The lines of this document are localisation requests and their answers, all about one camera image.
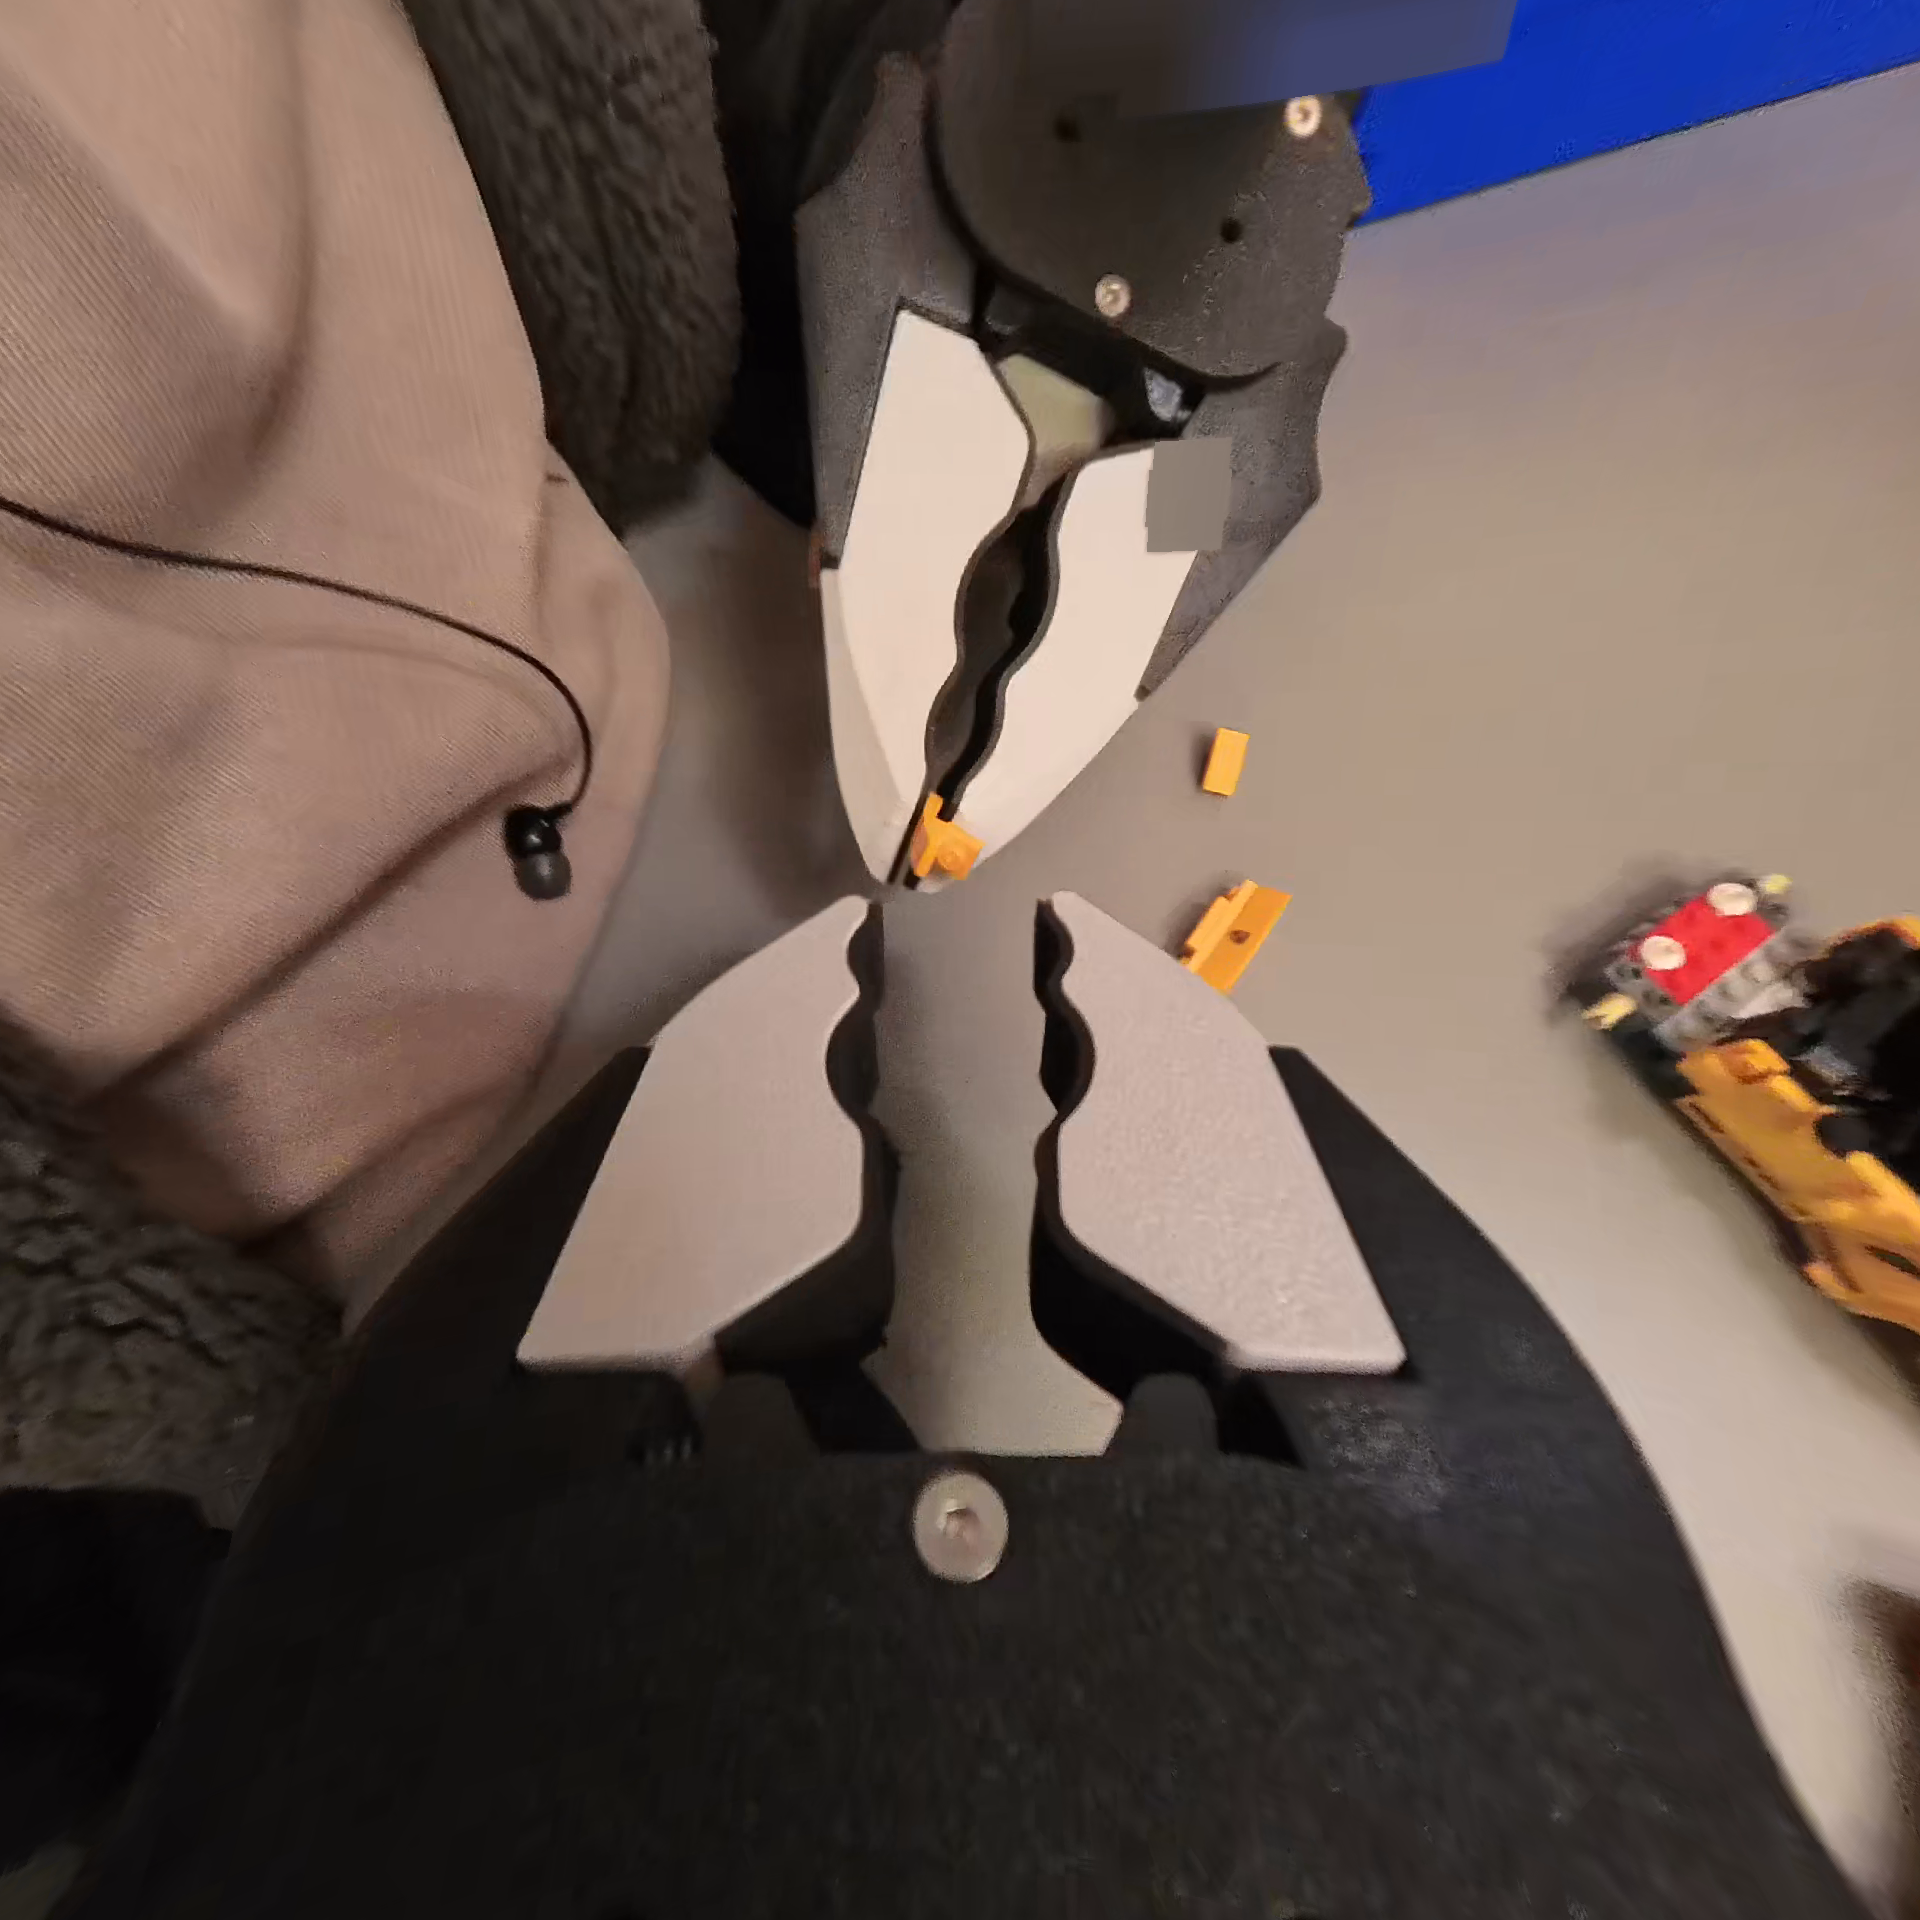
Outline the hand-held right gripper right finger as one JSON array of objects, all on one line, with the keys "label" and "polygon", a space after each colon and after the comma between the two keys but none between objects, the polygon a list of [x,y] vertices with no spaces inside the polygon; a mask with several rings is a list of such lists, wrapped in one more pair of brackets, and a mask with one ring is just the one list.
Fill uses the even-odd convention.
[{"label": "hand-held right gripper right finger", "polygon": [[1227,1430],[1256,1430],[1277,1381],[1404,1373],[1405,1340],[1234,1002],[1072,891],[1037,906],[1036,997],[1044,1345],[1115,1404],[1188,1378]]}]

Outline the person's left forearm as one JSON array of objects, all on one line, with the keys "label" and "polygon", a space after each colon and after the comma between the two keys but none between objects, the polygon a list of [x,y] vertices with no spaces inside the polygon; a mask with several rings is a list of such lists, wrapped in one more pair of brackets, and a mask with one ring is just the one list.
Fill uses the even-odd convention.
[{"label": "person's left forearm", "polygon": [[813,515],[796,214],[858,145],[878,62],[926,53],[948,12],[946,3],[702,3],[740,299],[714,453],[796,525]]}]

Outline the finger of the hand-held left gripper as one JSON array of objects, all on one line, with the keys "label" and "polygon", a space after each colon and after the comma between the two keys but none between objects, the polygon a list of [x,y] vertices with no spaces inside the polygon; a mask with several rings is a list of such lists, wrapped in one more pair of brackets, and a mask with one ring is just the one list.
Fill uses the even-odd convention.
[{"label": "finger of the hand-held left gripper", "polygon": [[1031,466],[1031,430],[987,355],[898,309],[848,529],[820,574],[831,768],[878,885],[960,882],[910,872],[927,795],[970,835],[966,786],[927,755],[927,725],[962,662],[975,556],[1015,523]]},{"label": "finger of the hand-held left gripper", "polygon": [[982,658],[965,667],[960,738],[923,793],[982,842],[978,861],[1036,825],[1136,714],[1202,556],[1202,442],[1099,453],[1010,523],[966,594],[965,638]]}]

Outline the yellow lego car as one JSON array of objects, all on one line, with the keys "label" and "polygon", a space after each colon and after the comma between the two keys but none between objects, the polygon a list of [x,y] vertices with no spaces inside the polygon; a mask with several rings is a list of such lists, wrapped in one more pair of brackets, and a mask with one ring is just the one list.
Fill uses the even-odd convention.
[{"label": "yellow lego car", "polygon": [[1556,986],[1803,1283],[1915,1345],[1915,914],[1816,938],[1784,876],[1714,872],[1600,923]]}]

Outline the blue plastic bin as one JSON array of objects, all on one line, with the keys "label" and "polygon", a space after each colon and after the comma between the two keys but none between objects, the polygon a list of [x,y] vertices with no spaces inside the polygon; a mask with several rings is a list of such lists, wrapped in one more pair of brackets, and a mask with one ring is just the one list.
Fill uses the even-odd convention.
[{"label": "blue plastic bin", "polygon": [[1517,3],[1491,64],[1374,88],[1365,224],[1917,60],[1915,3]]}]

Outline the dark wired earphone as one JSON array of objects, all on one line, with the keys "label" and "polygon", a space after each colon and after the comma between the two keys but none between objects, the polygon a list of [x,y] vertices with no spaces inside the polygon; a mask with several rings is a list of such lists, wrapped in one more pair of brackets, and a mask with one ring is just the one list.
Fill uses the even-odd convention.
[{"label": "dark wired earphone", "polygon": [[12,497],[3,497],[3,515],[8,522],[15,522],[38,536],[70,542],[75,546],[85,546],[108,557],[158,570],[204,574],[207,578],[288,586],[296,590],[320,593],[324,597],[334,597],[363,609],[412,617],[436,630],[477,643],[491,653],[506,657],[518,667],[532,672],[562,701],[567,712],[567,720],[571,722],[573,733],[578,738],[578,776],[573,778],[571,789],[562,801],[547,805],[520,803],[507,806],[507,811],[501,819],[501,846],[506,857],[510,859],[515,882],[525,898],[534,904],[556,904],[570,894],[571,861],[564,849],[564,827],[571,813],[578,809],[578,805],[586,803],[587,793],[592,790],[592,776],[596,763],[594,733],[580,697],[571,690],[571,686],[552,666],[534,657],[528,646],[495,635],[459,616],[448,616],[436,609],[427,609],[414,598],[358,584],[327,578],[299,568],[286,568],[263,560],[204,556],[198,550],[182,550],[176,546],[142,542],[125,536],[98,532],[77,522],[32,507],[26,501],[15,501]]}]

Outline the orange white red lego subassembly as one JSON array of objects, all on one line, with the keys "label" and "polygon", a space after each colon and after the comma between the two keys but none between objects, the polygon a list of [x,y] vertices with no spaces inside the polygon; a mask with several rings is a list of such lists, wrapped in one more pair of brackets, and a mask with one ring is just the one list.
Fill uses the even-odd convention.
[{"label": "orange white red lego subassembly", "polygon": [[1255,962],[1292,906],[1280,888],[1242,881],[1215,897],[1188,929],[1178,950],[1178,965],[1204,980],[1213,992],[1234,997],[1245,970]]}]

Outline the beige shirt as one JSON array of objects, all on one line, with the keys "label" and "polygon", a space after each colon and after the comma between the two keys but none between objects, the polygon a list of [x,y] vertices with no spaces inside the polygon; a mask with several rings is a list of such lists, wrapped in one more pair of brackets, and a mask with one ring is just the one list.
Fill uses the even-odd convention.
[{"label": "beige shirt", "polygon": [[163,1216],[338,1292],[532,1085],[656,778],[653,598],[544,432],[396,4],[5,4],[5,1022]]}]

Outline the orange curved lego piece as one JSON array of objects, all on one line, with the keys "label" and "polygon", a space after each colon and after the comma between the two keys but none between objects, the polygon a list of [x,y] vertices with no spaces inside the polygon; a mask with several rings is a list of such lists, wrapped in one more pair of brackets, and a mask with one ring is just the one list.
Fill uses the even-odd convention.
[{"label": "orange curved lego piece", "polygon": [[906,842],[903,882],[923,889],[962,881],[972,876],[982,846],[943,811],[943,797],[931,790]]}]

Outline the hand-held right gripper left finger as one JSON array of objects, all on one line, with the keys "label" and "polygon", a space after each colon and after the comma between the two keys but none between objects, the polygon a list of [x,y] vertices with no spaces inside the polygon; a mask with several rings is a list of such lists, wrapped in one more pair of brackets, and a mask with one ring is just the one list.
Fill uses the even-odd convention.
[{"label": "hand-held right gripper left finger", "polygon": [[896,1306],[880,1000],[880,906],[844,897],[659,1029],[518,1337],[531,1385],[780,1382],[820,1449],[900,1451],[866,1373]]}]

